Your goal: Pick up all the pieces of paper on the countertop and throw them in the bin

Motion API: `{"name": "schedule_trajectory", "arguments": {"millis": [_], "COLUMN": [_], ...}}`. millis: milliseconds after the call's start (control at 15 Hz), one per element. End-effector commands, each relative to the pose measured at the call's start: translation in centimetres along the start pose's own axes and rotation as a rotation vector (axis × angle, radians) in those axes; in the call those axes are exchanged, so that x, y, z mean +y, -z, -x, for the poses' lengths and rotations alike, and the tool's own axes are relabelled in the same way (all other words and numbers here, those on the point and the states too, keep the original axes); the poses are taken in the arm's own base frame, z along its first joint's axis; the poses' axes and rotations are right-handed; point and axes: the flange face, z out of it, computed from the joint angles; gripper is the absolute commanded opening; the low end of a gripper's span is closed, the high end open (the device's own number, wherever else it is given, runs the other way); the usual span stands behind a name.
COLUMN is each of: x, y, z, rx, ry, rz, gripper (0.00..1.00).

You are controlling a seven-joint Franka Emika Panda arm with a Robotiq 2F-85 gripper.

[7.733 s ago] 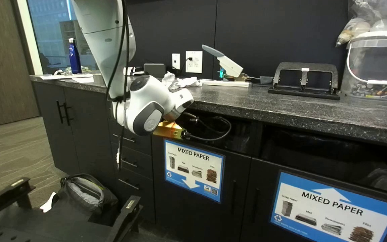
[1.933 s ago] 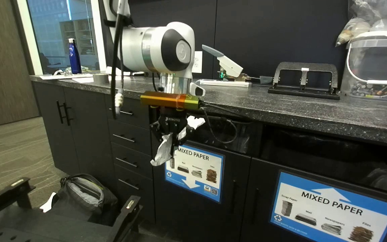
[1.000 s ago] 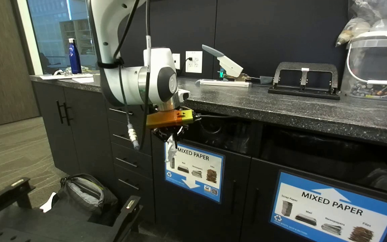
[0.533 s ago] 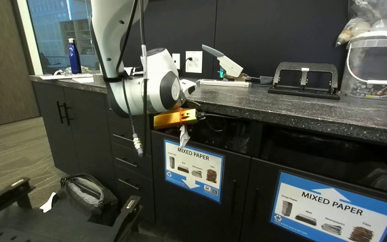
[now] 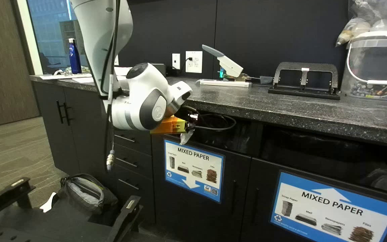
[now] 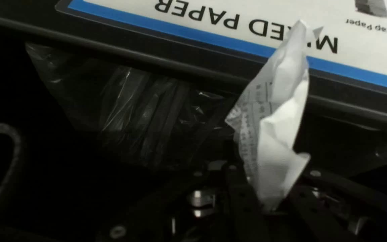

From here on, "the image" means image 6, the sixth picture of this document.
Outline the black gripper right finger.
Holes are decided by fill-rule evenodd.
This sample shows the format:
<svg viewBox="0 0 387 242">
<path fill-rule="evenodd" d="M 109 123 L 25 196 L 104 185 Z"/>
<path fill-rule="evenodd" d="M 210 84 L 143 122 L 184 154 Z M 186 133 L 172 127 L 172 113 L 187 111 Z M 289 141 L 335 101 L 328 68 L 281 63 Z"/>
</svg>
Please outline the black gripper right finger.
<svg viewBox="0 0 387 242">
<path fill-rule="evenodd" d="M 308 242 L 387 242 L 387 195 L 377 189 L 313 169 L 288 200 Z"/>
</svg>

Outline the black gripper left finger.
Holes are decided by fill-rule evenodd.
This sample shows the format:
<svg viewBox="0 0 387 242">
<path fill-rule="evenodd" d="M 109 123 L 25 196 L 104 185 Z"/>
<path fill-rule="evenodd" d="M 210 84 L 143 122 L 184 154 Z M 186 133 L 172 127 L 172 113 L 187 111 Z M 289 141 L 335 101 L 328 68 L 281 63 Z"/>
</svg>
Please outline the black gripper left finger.
<svg viewBox="0 0 387 242">
<path fill-rule="evenodd" d="M 139 199 L 121 203 L 94 242 L 270 242 L 261 204 L 244 170 L 183 172 Z"/>
</svg>

